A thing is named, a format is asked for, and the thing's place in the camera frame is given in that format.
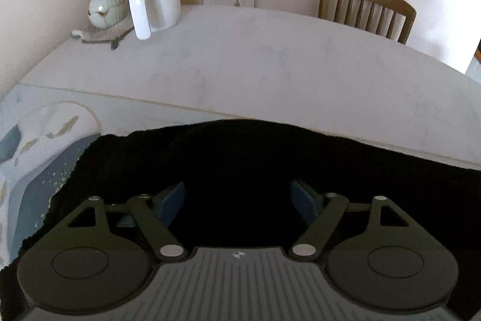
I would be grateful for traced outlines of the wooden dining chair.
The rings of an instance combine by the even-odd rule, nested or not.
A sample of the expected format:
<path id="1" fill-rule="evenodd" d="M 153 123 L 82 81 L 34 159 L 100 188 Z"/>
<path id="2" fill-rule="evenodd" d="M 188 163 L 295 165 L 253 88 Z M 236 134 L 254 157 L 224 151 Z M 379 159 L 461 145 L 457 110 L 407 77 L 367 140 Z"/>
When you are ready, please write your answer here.
<path id="1" fill-rule="evenodd" d="M 318 17 L 404 45 L 417 12 L 404 0 L 320 0 Z"/>

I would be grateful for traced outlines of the pale green ceramic teapot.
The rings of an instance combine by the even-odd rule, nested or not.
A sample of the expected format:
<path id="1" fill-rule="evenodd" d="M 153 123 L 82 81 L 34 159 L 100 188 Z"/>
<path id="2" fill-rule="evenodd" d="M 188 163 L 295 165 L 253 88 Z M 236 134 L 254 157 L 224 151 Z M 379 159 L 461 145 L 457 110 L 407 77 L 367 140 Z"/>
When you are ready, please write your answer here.
<path id="1" fill-rule="evenodd" d="M 108 29 L 128 15 L 128 0 L 90 0 L 88 17 L 98 29 Z"/>

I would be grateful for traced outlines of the black garment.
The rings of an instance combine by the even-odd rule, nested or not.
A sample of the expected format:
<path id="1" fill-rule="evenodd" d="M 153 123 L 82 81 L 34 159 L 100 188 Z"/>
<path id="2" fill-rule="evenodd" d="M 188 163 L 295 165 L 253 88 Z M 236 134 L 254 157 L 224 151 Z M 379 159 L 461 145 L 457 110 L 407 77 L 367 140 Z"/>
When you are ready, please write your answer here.
<path id="1" fill-rule="evenodd" d="M 314 261 L 293 182 L 349 200 Z M 178 184 L 157 261 L 127 201 Z M 4 320 L 472 320 L 480 172 L 266 121 L 211 121 L 73 144 L 28 186 Z"/>

